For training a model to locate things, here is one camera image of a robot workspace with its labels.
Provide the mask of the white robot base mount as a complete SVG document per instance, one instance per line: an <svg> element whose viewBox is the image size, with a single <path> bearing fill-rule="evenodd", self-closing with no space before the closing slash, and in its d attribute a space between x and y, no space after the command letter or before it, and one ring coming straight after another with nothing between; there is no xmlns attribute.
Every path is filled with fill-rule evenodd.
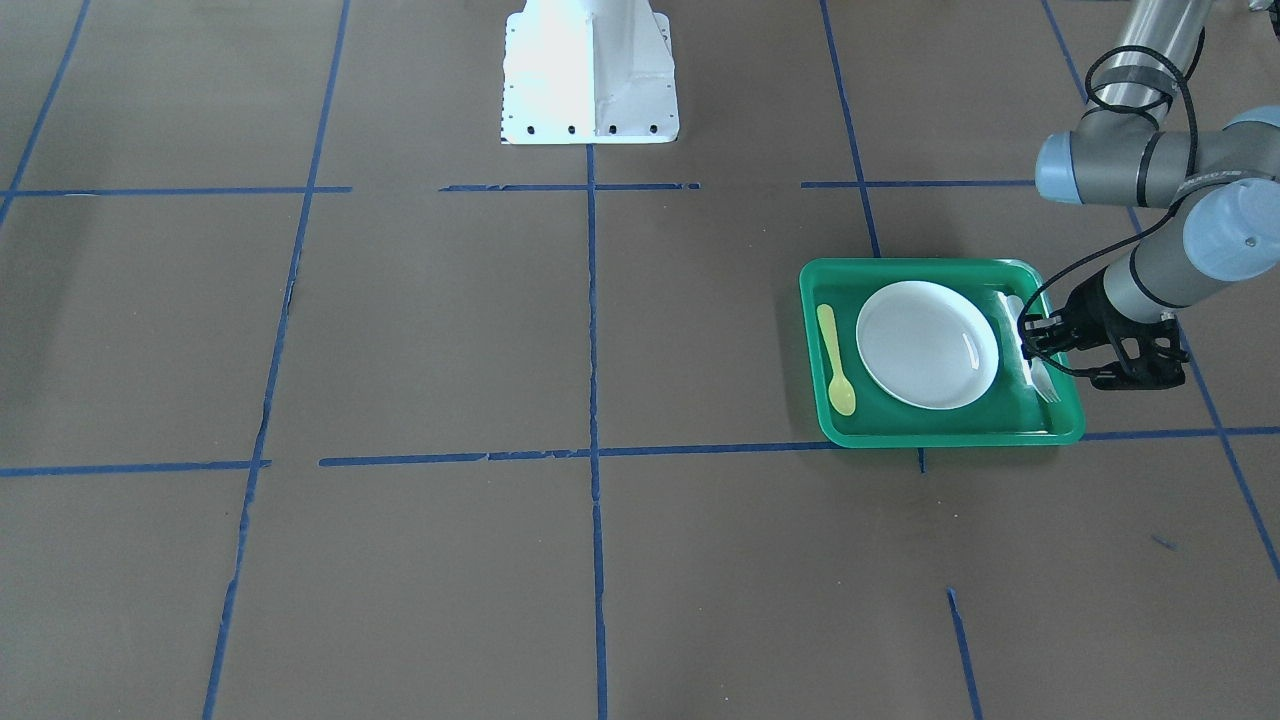
<svg viewBox="0 0 1280 720"><path fill-rule="evenodd" d="M669 18L648 1L527 1L506 18L502 143L672 143Z"/></svg>

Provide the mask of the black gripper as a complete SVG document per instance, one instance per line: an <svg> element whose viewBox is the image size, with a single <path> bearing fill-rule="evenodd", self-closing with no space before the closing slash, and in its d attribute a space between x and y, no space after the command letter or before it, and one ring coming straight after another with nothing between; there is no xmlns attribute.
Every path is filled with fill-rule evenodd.
<svg viewBox="0 0 1280 720"><path fill-rule="evenodd" d="M1076 287L1061 315L1018 315L1018 337L1024 359L1029 363L1065 363L1062 357L1073 348L1106 347L1115 352L1115 359L1091 370L1094 388L1138 391L1183 386L1189 354L1181 346L1176 316L1161 313L1156 322L1130 319L1110 299L1105 275L1106 272L1101 270Z"/></svg>

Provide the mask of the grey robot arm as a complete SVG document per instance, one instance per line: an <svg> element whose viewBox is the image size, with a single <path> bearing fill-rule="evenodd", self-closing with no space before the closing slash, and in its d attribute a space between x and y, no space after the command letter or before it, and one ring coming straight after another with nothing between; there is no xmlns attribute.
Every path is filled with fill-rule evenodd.
<svg viewBox="0 0 1280 720"><path fill-rule="evenodd" d="M1024 307L1015 328L1029 369L1065 370L1059 355L1110 348L1076 369L1097 389L1170 389L1189 354L1178 315L1277 265L1277 108L1199 127L1189 81L1208 1L1137 1L1114 49L1085 72L1085 110L1039 150L1036 187L1055 202L1149 208L1151 228L1115 243L1120 259L1062 307Z"/></svg>

